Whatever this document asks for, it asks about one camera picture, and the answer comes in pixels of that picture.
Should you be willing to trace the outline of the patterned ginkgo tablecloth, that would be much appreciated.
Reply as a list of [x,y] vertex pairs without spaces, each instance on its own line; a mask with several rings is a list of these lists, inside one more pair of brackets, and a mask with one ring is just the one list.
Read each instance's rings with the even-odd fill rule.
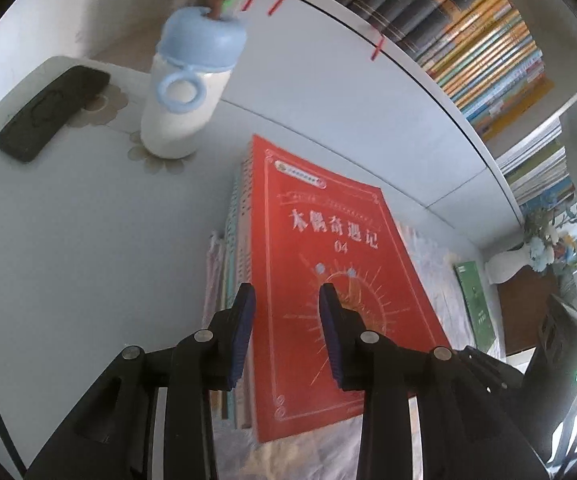
[[[447,334],[460,350],[474,341],[453,266],[479,255],[466,240],[448,235],[435,242],[403,228],[407,251],[427,296]],[[403,386],[366,395],[365,414],[294,437],[259,444],[244,430],[216,430],[221,479],[359,479],[420,478],[421,454],[413,451],[420,437],[418,403],[407,400]]]

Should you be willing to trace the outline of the shelf book row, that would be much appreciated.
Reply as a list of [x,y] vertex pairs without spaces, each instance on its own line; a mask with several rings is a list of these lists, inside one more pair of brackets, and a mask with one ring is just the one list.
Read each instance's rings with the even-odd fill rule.
[[429,76],[485,142],[521,209],[577,197],[577,16],[569,0],[334,0]]

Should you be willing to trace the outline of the white bookshelf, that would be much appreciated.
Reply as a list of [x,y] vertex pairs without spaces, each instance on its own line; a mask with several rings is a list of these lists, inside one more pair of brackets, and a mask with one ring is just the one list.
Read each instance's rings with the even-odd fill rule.
[[494,245],[522,232],[501,157],[554,120],[577,192],[577,9],[511,1],[554,87],[493,140],[483,141],[403,50],[334,0],[232,0],[248,43],[224,97],[383,181],[398,219]]

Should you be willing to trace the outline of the green fables book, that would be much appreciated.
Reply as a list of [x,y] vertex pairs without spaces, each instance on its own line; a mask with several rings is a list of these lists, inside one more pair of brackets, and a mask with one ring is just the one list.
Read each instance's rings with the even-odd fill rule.
[[477,264],[475,261],[458,263],[455,265],[455,272],[469,315],[476,348],[487,352],[494,345],[496,334]]

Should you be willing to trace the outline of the white ceramic vase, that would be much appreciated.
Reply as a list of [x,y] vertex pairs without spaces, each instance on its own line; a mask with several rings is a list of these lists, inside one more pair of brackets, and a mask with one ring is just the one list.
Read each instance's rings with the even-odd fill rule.
[[492,256],[485,263],[485,273],[490,284],[499,285],[511,280],[524,266],[532,266],[534,263],[531,250],[523,246]]

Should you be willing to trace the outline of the grey lady mythology book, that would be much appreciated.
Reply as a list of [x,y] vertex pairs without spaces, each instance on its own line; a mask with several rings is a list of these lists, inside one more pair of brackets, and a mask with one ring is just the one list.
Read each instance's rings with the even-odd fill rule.
[[[240,285],[250,280],[246,236],[252,194],[252,158],[252,152],[248,152],[235,169],[223,231],[214,231],[209,237],[202,318],[205,324],[218,311],[230,309]],[[230,392],[209,393],[212,416],[230,420],[235,429],[250,429],[253,426],[247,374],[248,371],[243,368],[243,376]]]

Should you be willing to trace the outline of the brown wooden side cabinet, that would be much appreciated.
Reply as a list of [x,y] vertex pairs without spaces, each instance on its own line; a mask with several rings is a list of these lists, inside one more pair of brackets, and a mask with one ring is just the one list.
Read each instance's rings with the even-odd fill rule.
[[557,277],[551,269],[539,274],[524,266],[497,289],[508,356],[535,347],[543,320],[551,311],[563,312]]

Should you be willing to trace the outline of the white cup blue lid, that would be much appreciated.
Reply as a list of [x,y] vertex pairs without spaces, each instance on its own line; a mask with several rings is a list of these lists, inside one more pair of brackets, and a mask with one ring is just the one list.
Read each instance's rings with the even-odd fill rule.
[[244,24],[224,12],[224,0],[174,11],[162,28],[141,118],[141,140],[162,159],[197,150],[244,51]]

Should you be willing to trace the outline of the blue artificial flowers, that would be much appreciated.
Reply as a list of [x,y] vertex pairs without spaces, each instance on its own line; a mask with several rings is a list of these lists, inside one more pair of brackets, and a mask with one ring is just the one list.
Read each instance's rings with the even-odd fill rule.
[[565,268],[577,271],[577,239],[565,227],[577,224],[577,203],[560,212],[547,208],[539,200],[521,206],[524,216],[524,245],[528,250],[529,266],[538,273],[555,266],[555,273]]

